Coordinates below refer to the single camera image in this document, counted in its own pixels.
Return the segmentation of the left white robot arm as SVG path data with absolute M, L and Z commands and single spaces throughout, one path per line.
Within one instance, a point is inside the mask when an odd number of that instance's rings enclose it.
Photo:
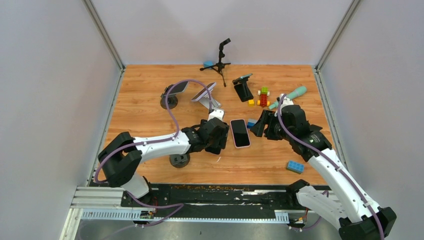
M 111 188 L 123 188 L 134 196 L 135 202 L 146 207 L 152 203 L 153 193 L 147 180 L 136 173 L 139 164 L 163 156 L 201 151 L 218 155 L 226 147 L 229 129 L 227 123 L 214 117 L 156 137 L 133 137 L 125 131 L 99 153 L 98 167 Z

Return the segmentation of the grey phone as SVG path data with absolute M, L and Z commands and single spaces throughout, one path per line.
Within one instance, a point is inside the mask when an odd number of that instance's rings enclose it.
M 165 96 L 166 94 L 168 94 L 168 97 L 170 98 L 171 96 L 183 93 L 186 90 L 187 86 L 187 81 L 182 83 L 171 84 L 165 89 L 163 95 Z

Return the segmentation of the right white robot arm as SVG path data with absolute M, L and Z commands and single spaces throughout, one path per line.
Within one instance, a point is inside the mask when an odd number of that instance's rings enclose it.
M 257 137 L 288 141 L 338 199 L 329 199 L 301 179 L 288 187 L 285 201 L 290 208 L 303 206 L 313 210 L 331 223 L 343 240 L 383 240 L 390 234 L 397 215 L 391 207 L 381 207 L 359 186 L 321 129 L 309 123 L 299 105 L 286 105 L 277 111 L 263 110 L 250 130 Z

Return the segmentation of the blue phone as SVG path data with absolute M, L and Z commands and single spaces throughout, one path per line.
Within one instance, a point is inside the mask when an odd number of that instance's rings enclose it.
M 234 85 L 237 85 L 237 84 L 239 84 L 239 83 L 246 82 L 246 81 L 248 81 L 249 77 L 251 77 L 252 75 L 253 75 L 252 73 L 249 73 L 249 74 L 246 74 L 246 75 L 240 76 L 240 77 L 238 77 L 238 78 L 234 79 L 234 80 L 232 81 L 232 83 L 233 83 Z

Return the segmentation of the grey round-base phone stand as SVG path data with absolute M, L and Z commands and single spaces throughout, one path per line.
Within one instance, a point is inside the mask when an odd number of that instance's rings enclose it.
M 184 168 L 190 162 L 189 154 L 171 154 L 169 156 L 170 164 L 175 168 Z

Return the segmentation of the pink case smartphone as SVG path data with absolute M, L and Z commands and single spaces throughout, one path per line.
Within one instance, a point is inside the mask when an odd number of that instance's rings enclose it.
M 251 145 L 248 129 L 244 119 L 233 119 L 230 128 L 235 148 L 247 148 Z

